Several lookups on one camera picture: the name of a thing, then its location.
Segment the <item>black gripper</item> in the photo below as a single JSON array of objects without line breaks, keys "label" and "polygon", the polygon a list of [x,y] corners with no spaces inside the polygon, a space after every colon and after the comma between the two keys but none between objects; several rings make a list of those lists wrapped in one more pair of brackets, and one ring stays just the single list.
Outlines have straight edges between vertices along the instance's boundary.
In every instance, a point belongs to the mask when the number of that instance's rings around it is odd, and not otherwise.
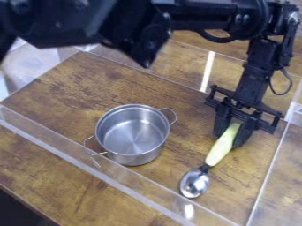
[{"label": "black gripper", "polygon": [[235,92],[213,85],[206,105],[215,109],[214,135],[219,137],[226,131],[233,118],[241,120],[233,148],[241,147],[255,130],[274,133],[278,122],[285,116],[281,111],[271,109],[263,102],[246,105],[234,98]]}]

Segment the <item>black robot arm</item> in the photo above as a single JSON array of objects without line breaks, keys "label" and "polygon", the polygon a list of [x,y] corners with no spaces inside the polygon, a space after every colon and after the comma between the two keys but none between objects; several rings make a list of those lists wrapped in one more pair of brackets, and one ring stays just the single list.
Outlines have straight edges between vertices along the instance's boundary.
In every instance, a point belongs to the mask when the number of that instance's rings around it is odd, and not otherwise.
[{"label": "black robot arm", "polygon": [[242,120],[235,146],[257,130],[274,132],[282,113],[263,102],[274,72],[293,57],[298,8],[284,0],[0,0],[0,62],[18,39],[40,49],[102,44],[149,67],[175,30],[215,43],[247,41],[247,61],[235,90],[213,86],[225,99],[206,99],[217,110],[214,134]]}]

